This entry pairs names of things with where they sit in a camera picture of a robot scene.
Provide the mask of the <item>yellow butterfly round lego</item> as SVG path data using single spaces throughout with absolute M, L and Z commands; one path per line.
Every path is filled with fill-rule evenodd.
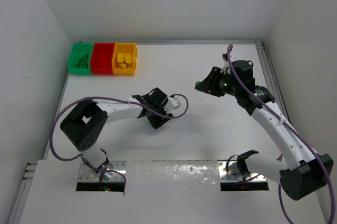
M 124 56 L 124 62 L 128 67 L 130 67 L 133 62 L 133 56 L 131 54 L 126 54 Z

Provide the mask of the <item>pale yellow curved lego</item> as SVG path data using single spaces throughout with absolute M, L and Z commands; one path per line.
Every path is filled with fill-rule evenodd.
M 125 63 L 125 53 L 117 53 L 116 56 L 116 66 L 121 69 L 126 68 L 126 63 Z

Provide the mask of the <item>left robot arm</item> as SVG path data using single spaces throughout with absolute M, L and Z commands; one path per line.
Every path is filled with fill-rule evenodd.
M 143 106 L 170 116 L 171 111 L 180 107 L 180 102 L 173 96 L 167 96 L 159 88 L 146 95 L 133 95 L 125 102 L 95 102 L 91 99 L 82 101 L 61 122 L 60 128 L 74 144 L 83 158 L 95 168 L 106 162 L 106 154 L 96 143 L 104 125 L 122 119 L 146 117 L 150 125 L 158 129 L 169 119 L 158 116 Z

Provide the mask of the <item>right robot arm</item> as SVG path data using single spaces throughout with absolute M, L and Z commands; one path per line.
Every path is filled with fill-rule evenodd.
M 277 182 L 293 200 L 313 193 L 327 184 L 325 173 L 331 173 L 333 160 L 328 154 L 318 159 L 308 147 L 290 131 L 287 119 L 275 102 L 275 98 L 263 86 L 255 84 L 252 61 L 239 60 L 224 68 L 213 67 L 209 75 L 196 82 L 197 91 L 222 97 L 226 94 L 236 98 L 237 103 L 270 136 L 283 155 L 284 164 L 265 158 L 256 150 L 237 156 L 234 164 L 226 167 L 237 177 L 246 178 L 250 173 L 261 174 Z

